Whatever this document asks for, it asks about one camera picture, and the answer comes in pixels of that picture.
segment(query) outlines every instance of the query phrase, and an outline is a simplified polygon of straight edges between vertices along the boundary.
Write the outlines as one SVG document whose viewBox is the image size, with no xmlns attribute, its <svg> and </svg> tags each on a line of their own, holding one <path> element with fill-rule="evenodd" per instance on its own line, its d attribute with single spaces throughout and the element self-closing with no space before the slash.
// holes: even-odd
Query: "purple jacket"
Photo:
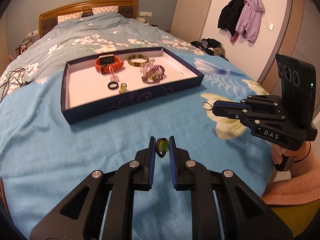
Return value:
<svg viewBox="0 0 320 240">
<path fill-rule="evenodd" d="M 264 7 L 261 0 L 247 0 L 240 15 L 236 32 L 243 35 L 248 41 L 254 42 L 260 30 L 261 13 L 263 11 Z"/>
</svg>

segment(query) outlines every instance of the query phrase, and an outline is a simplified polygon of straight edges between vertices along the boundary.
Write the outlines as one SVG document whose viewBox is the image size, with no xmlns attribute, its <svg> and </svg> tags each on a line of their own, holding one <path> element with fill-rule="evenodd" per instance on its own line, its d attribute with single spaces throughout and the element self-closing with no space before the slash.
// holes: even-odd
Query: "hand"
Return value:
<svg viewBox="0 0 320 240">
<path fill-rule="evenodd" d="M 271 157 L 275 164 L 282 162 L 282 155 L 287 157 L 294 156 L 293 161 L 295 162 L 304 159 L 308 155 L 308 152 L 309 142 L 304 142 L 298 151 L 291 151 L 273 143 L 271 145 Z"/>
</svg>

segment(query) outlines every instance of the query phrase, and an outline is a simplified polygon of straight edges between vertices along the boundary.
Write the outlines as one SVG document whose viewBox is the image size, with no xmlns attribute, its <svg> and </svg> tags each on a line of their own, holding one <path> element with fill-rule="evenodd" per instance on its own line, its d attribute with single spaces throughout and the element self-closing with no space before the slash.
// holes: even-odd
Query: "blue gripper pad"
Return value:
<svg viewBox="0 0 320 240">
<path fill-rule="evenodd" d="M 150 155 L 150 167 L 149 167 L 149 189 L 152 188 L 153 176 L 155 174 L 155 162 L 156 162 L 156 150 L 155 150 L 155 147 L 156 147 L 156 139 L 153 138 L 153 144 L 152 144 L 151 155 Z"/>
<path fill-rule="evenodd" d="M 237 103 L 237 102 L 228 102 L 228 101 L 216 101 L 214 102 L 213 106 L 224 106 L 224 107 L 240 107 L 241 109 L 248 109 L 249 107 L 244 103 Z"/>
<path fill-rule="evenodd" d="M 173 153 L 173 148 L 175 148 L 175 141 L 173 136 L 169 138 L 169 158 L 170 158 L 170 168 L 171 168 L 171 179 L 172 179 L 172 184 L 173 188 L 177 189 L 177 168 L 176 168 L 176 163 L 174 159 L 174 153 Z"/>
</svg>

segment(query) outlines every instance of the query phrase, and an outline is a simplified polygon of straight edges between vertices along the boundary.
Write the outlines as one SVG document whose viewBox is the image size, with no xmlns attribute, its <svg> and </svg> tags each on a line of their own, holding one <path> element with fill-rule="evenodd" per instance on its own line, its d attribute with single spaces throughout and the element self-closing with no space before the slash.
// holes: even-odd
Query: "hanging clothes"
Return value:
<svg viewBox="0 0 320 240">
<path fill-rule="evenodd" d="M 221 11 L 218 28 L 227 29 L 233 36 L 243 8 L 244 0 L 231 0 Z"/>
<path fill-rule="evenodd" d="M 260 30 L 264 7 L 261 0 L 247 0 L 246 2 L 236 25 L 236 32 L 248 41 L 254 42 Z"/>
</svg>

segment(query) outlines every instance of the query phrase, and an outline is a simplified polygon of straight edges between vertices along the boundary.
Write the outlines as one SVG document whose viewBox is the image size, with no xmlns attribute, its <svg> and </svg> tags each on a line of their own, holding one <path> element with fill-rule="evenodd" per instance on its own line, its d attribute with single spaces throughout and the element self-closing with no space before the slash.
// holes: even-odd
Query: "wardrobe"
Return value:
<svg viewBox="0 0 320 240">
<path fill-rule="evenodd" d="M 199 41 L 211 0 L 178 0 L 170 33 L 186 42 Z"/>
</svg>

